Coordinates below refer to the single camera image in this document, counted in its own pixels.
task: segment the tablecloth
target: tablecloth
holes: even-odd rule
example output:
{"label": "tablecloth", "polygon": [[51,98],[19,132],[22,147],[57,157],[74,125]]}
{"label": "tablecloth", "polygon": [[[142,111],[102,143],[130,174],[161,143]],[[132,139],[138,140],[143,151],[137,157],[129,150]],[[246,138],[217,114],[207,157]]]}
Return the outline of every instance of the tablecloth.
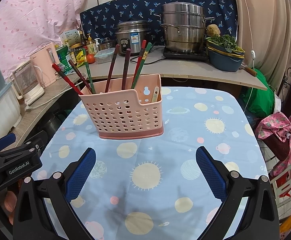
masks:
{"label": "tablecloth", "polygon": [[[79,197],[76,214],[99,240],[195,240],[213,218],[215,199],[196,161],[199,146],[243,177],[267,175],[253,131],[236,99],[203,88],[163,87],[164,134],[138,140],[100,139],[80,102],[49,142],[34,179],[50,177],[91,147],[96,164]],[[234,234],[242,199],[226,235]],[[60,236],[66,237],[46,200]]]}

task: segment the wooden countertop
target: wooden countertop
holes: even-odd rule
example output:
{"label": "wooden countertop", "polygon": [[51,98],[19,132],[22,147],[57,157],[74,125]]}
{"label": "wooden countertop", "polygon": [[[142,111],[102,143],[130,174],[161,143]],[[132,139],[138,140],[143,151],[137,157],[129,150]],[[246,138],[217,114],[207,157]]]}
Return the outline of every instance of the wooden countertop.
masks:
{"label": "wooden countertop", "polygon": [[[164,58],[162,54],[164,47],[155,46],[155,48],[156,49],[153,50],[153,52],[148,54],[145,63]],[[110,64],[111,62],[90,64],[92,77],[107,78]],[[113,78],[122,77],[123,65],[124,57],[118,55],[112,73]],[[134,74],[135,66],[136,63],[130,62],[128,75],[132,76]],[[226,72],[218,70],[212,65],[204,62],[166,59],[154,64],[143,66],[142,74],[156,73],[159,73],[161,77],[202,79],[266,90],[266,87],[260,80],[258,80],[258,78],[250,75],[243,69],[239,69],[237,72]]]}
{"label": "wooden countertop", "polygon": [[[146,63],[153,62],[163,57],[163,47],[156,47],[153,52],[149,53],[146,59]],[[93,79],[103,79],[108,77],[109,67],[111,62],[97,64],[90,64],[90,71]],[[123,73],[124,57],[117,56],[114,69],[113,78],[122,77]],[[132,76],[134,74],[136,63],[130,62],[128,75]],[[87,73],[85,67],[80,67],[79,70],[82,73]],[[225,72],[216,69],[210,64],[203,62],[194,61],[183,61],[183,60],[162,60],[150,65],[144,65],[142,69],[142,74],[155,74],[159,73],[162,77],[169,78],[190,78],[190,79],[202,79],[210,80],[216,82],[231,83],[236,85],[242,85],[252,88],[257,88],[261,90],[266,90],[266,87],[260,82],[256,77],[253,77],[248,72],[243,69],[237,72]],[[74,73],[69,75],[72,82],[79,80],[79,77]],[[31,106],[38,106],[51,98],[58,95],[60,92],[69,88],[69,85],[63,80],[58,79],[52,85],[45,88],[45,93],[37,101],[35,101]],[[20,123],[15,127],[12,132],[15,133],[16,141],[14,144],[10,145],[8,148],[20,146],[25,138],[29,135],[34,126],[38,123],[41,117],[48,111],[48,109],[58,100],[60,96],[54,98],[49,103],[41,106],[37,109],[31,110],[29,112],[22,112],[22,119]]]}

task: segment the pink plastic utensil holder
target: pink plastic utensil holder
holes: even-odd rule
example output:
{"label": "pink plastic utensil holder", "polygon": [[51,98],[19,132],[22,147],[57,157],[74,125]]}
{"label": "pink plastic utensil holder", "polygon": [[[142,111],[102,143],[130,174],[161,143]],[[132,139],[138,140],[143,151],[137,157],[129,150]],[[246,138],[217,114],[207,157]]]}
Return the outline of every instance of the pink plastic utensil holder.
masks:
{"label": "pink plastic utensil holder", "polygon": [[[127,78],[126,88],[133,77]],[[94,83],[97,94],[85,87],[81,100],[100,138],[141,139],[163,134],[161,78],[159,74],[142,75],[135,89],[121,90],[122,78],[112,79],[108,93],[106,80]],[[160,88],[158,101],[151,103],[155,87]]]}

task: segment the dark red chopstick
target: dark red chopstick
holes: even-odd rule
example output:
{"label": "dark red chopstick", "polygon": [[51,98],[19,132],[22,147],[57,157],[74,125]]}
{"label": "dark red chopstick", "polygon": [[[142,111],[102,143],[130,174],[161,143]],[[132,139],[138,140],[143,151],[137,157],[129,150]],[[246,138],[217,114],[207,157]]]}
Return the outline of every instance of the dark red chopstick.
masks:
{"label": "dark red chopstick", "polygon": [[143,57],[143,54],[144,54],[144,51],[145,51],[145,46],[146,46],[146,40],[143,40],[142,41],[142,45],[141,45],[140,54],[139,54],[139,57],[138,57],[138,62],[136,63],[136,66],[135,66],[135,71],[134,71],[134,76],[133,76],[132,84],[134,82],[136,73],[138,72],[138,68],[140,66],[140,63],[141,63],[141,60],[142,60],[142,57]]}
{"label": "dark red chopstick", "polygon": [[72,59],[69,60],[69,64],[71,65],[71,67],[73,68],[73,70],[76,72],[76,74],[79,76],[79,78],[81,78],[82,82],[84,83],[84,85],[87,87],[87,89],[91,92],[91,94],[93,94],[93,91],[89,85],[89,83],[86,81],[86,79],[82,76],[81,72],[78,70],[78,68],[76,67],[76,65],[73,63]]}
{"label": "dark red chopstick", "polygon": [[115,46],[114,54],[113,54],[112,61],[111,61],[111,65],[110,65],[110,69],[109,69],[108,80],[106,82],[105,91],[104,91],[105,93],[109,92],[109,86],[110,86],[111,76],[112,76],[112,72],[113,72],[113,68],[114,68],[114,63],[115,63],[115,60],[117,58],[117,54],[119,52],[119,48],[120,48],[120,45],[117,44]]}
{"label": "dark red chopstick", "polygon": [[121,87],[121,90],[125,90],[125,85],[126,85],[126,83],[127,83],[127,70],[128,70],[128,68],[129,68],[130,55],[131,55],[131,49],[127,49],[126,57],[125,57],[125,59],[124,59],[123,76],[122,76],[122,87]]}
{"label": "dark red chopstick", "polygon": [[52,64],[52,67],[55,69],[55,71],[67,82],[75,92],[77,92],[80,96],[82,96],[82,92],[73,84],[73,82],[61,71],[59,66],[55,63]]}

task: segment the blue bowl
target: blue bowl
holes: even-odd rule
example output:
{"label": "blue bowl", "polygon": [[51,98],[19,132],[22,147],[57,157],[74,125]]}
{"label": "blue bowl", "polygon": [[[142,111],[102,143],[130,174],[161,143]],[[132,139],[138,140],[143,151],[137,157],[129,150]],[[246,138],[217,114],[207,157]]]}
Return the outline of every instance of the blue bowl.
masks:
{"label": "blue bowl", "polygon": [[208,49],[210,63],[217,69],[222,71],[236,72],[238,71],[243,59],[222,55],[218,52]]}

